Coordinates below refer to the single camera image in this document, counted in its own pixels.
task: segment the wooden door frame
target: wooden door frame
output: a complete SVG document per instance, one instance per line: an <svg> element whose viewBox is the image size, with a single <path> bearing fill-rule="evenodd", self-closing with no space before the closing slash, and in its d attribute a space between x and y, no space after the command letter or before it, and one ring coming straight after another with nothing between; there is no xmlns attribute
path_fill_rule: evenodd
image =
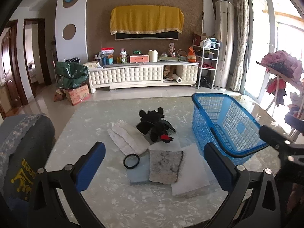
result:
<svg viewBox="0 0 304 228"><path fill-rule="evenodd" d="M40 64L41 64L41 70L42 70L42 75L44 79L45 85L51 85L52 80L49 72L49 67L48 67L48 59L47 59L47 53L45 49L45 19L43 18L31 18L31 19L24 19L24 24L23 24L23 51L24 51L24 60L25 60L25 67L26 67L26 72L28 76L28 81L32 89L32 93L34 96L36 96L36 93L33 89L31 78L29 76L29 70L27 68L27 60L26 60L26 52L25 52L25 26L26 25L32 25L32 24L37 24L38 25L38 48L39 48L39 56L40 56Z"/></svg>
<svg viewBox="0 0 304 228"><path fill-rule="evenodd" d="M18 25L18 20L13 20L9 21L5 28L11 28L11 63L13 67L13 77L15 79L16 87L18 94L20 96L21 104L22 105L27 105L29 102L27 100L27 97L25 95L21 77L20 77L20 71L19 71L19 65L18 65L18 58L17 58L17 25Z"/></svg>

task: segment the white folded cloth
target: white folded cloth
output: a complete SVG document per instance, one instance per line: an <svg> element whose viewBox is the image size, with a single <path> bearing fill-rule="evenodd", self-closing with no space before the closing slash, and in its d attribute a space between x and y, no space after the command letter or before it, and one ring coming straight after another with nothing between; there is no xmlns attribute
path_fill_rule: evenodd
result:
<svg viewBox="0 0 304 228"><path fill-rule="evenodd" d="M112 129L109 128L107 131L111 139L125 155L141 155L150 146L150 143L136 128L122 120L112 123Z"/></svg>

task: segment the red box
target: red box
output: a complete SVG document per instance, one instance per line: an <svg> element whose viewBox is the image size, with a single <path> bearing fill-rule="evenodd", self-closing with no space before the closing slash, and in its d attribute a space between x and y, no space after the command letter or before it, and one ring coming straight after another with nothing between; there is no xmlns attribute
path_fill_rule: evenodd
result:
<svg viewBox="0 0 304 228"><path fill-rule="evenodd" d="M89 87L87 84L76 89L63 90L66 98L72 105L77 105L90 97Z"/></svg>
<svg viewBox="0 0 304 228"><path fill-rule="evenodd" d="M145 63L149 61L148 55L131 55L130 62L131 63Z"/></svg>

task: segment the black plush toy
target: black plush toy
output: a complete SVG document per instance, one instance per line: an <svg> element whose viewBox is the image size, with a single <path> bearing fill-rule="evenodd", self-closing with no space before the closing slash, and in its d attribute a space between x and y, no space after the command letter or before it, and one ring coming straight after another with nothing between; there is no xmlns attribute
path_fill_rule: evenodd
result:
<svg viewBox="0 0 304 228"><path fill-rule="evenodd" d="M175 132L175 129L172 125L162 118L165 117L163 114L164 110L162 107L159 107L156 111L148 111L146 113L144 110L139 111L139 116L141 117L141 122L137 124L137 129L142 132L143 134L147 134L151 129L151 141L155 142L160 137L160 139L165 142L169 143L173 141L172 137L168 136L167 130L170 128Z"/></svg>

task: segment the metal shelf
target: metal shelf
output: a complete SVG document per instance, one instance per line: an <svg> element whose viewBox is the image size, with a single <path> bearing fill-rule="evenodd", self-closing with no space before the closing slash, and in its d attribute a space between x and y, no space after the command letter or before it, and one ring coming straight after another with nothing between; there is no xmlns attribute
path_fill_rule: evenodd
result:
<svg viewBox="0 0 304 228"><path fill-rule="evenodd" d="M202 59L208 59L208 60L217 60L216 58L208 58L208 57L202 57L200 55L197 55L196 57L202 58Z"/></svg>
<svg viewBox="0 0 304 228"><path fill-rule="evenodd" d="M201 68L201 69L206 69L206 70L216 70L216 69L210 69L210 68Z"/></svg>
<svg viewBox="0 0 304 228"><path fill-rule="evenodd" d="M218 45L218 49L216 48L211 48L210 50L216 50L216 51L219 51L219 47L220 47L220 43L218 42L212 42L214 44L217 44ZM203 49L203 55L205 53L206 50L206 47L201 47L200 45L194 45L194 40L192 40L192 47L199 47L201 49ZM208 57L203 57L203 56L199 56L197 55L196 57L200 59L200 62L198 63L199 64L199 69L200 69L200 72L199 72L199 77L197 78L197 81L198 81L198 84L197 84L197 89L199 89L200 87L200 82L201 82L201 78L202 78L202 71L203 70L214 70L214 76L213 76L213 81L212 81L212 86L211 86L211 89L213 89L213 86L214 86L214 81L215 81L215 75L216 75L216 70L217 70L217 64L218 64L218 60L219 60L219 54L217 54L217 58L208 58ZM212 61L216 61L216 64L215 64L215 69L210 69L210 68L203 68L203 60L204 59L207 59L207 60L212 60Z"/></svg>
<svg viewBox="0 0 304 228"><path fill-rule="evenodd" d="M194 47L199 47L199 48L201 48L202 49L202 47L200 46L200 45L193 45Z"/></svg>

